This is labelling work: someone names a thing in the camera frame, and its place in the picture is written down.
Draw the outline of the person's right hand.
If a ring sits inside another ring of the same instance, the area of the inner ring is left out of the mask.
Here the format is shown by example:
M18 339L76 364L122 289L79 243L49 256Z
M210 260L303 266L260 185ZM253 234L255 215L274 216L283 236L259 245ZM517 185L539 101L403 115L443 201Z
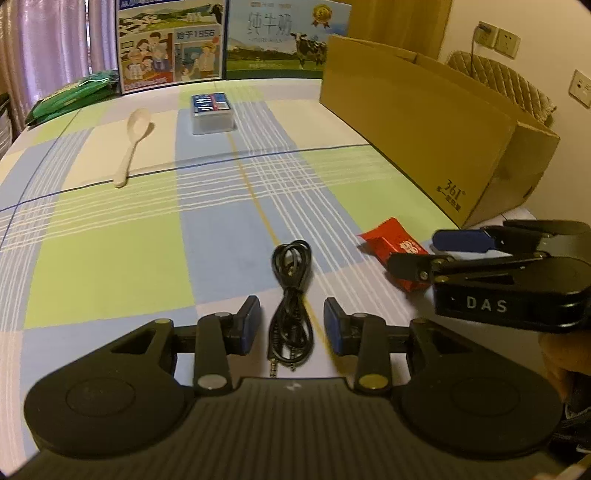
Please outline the person's right hand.
M540 333L538 337L547 378L564 402L576 391L573 374L590 376L590 333Z

